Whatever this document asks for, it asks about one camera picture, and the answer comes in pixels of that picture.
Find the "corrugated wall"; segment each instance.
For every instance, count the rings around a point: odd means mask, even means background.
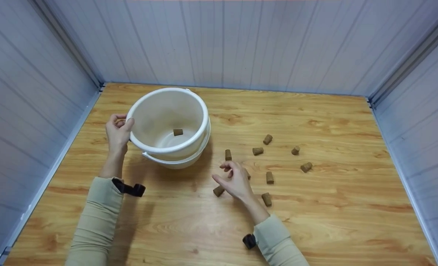
[[[375,113],[438,255],[438,47]]]
[[[0,251],[96,90],[28,1],[0,1]]]
[[[48,0],[105,81],[369,96],[438,0]]]

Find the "beige sleeve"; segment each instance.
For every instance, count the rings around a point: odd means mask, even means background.
[[[272,214],[253,230],[261,254],[271,266],[309,266],[281,220]]]
[[[122,198],[123,194],[114,186],[112,178],[94,179],[65,265],[107,264]]]

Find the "right hand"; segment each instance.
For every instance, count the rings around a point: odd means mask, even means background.
[[[224,172],[229,172],[228,177],[222,178],[219,175],[212,175],[212,179],[221,185],[232,197],[242,202],[255,197],[244,167],[234,161],[226,161],[220,165],[220,168],[224,169]]]

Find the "black wrist strap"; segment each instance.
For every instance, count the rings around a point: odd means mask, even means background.
[[[117,178],[112,178],[112,183],[114,183],[114,186],[117,187],[117,189],[119,189],[121,193],[127,193],[134,197],[143,196],[143,193],[145,193],[146,189],[146,187],[141,184],[135,184],[133,187],[131,185],[124,184],[121,180],[118,180]]]
[[[253,234],[247,234],[242,241],[248,249],[253,249],[257,245],[257,241]]]

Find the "metal frame edge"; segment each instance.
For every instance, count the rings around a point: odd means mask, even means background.
[[[4,246],[6,246],[8,248],[12,248],[13,245],[15,244],[23,227],[27,223],[28,219],[30,218],[31,214],[33,213],[33,210],[35,209],[36,205],[38,204],[38,201],[40,201],[41,196],[43,195],[43,192],[45,192],[46,188],[48,187],[48,184],[50,183],[53,176],[55,175],[56,170],[58,170],[58,167],[60,166],[63,158],[65,158],[65,155],[67,154],[70,146],[72,145],[72,142],[75,140],[77,134],[79,133],[79,131],[82,128],[82,125],[84,124],[87,117],[89,116],[89,113],[91,112],[92,108],[94,108],[94,105],[96,104],[96,102],[99,99],[99,97],[101,96],[101,94],[102,94],[102,92],[96,91],[94,96],[92,96],[92,99],[89,101],[89,104],[87,105],[86,109],[84,110],[84,112],[80,116],[78,122],[76,123],[76,125],[72,129],[72,132],[68,136],[68,138],[63,146],[63,149],[60,151],[60,154],[58,155],[56,161],[53,163],[50,171],[46,175],[45,180],[43,181],[40,188],[38,189],[38,192],[36,193],[35,197],[33,197],[30,205],[28,205],[28,209],[21,216],[20,222],[15,227],[15,229],[11,233],[11,237],[9,238],[9,240],[6,242],[6,244]],[[3,253],[0,254],[0,265],[4,264],[4,261],[7,257],[8,257],[8,254],[5,254],[5,256],[3,256]]]
[[[398,161],[398,158],[396,157],[393,149],[391,148],[391,146],[389,145],[388,141],[386,140],[385,136],[383,135],[383,131],[381,130],[380,127],[380,123],[378,121],[378,118],[375,114],[375,109],[374,108],[370,108],[371,109],[371,114],[373,115],[373,118],[375,119],[376,125],[378,127],[378,130],[380,131],[381,134],[381,138],[383,139],[386,149],[388,149],[388,153],[390,154],[391,160],[393,161],[393,165],[395,165],[396,168],[396,172],[398,173],[398,176],[400,177],[401,183],[403,184],[404,190],[406,191],[406,194],[408,195],[408,198],[410,200],[411,206],[413,206],[416,218],[418,219],[418,222],[420,223],[421,229],[423,231],[423,234],[427,240],[427,243],[429,244],[429,247],[432,251],[432,254],[434,255],[435,258],[435,262],[438,265],[438,249],[437,249],[437,244],[435,243],[434,238],[431,235],[431,232],[429,230],[429,227],[427,226],[427,224],[425,223],[425,221],[422,218],[422,214],[421,214],[421,209],[419,207],[419,205],[416,203],[415,197],[413,192],[410,190],[410,187],[408,185],[408,182],[406,181],[406,179],[404,178],[405,175],[403,173],[403,170],[401,169],[401,165]]]

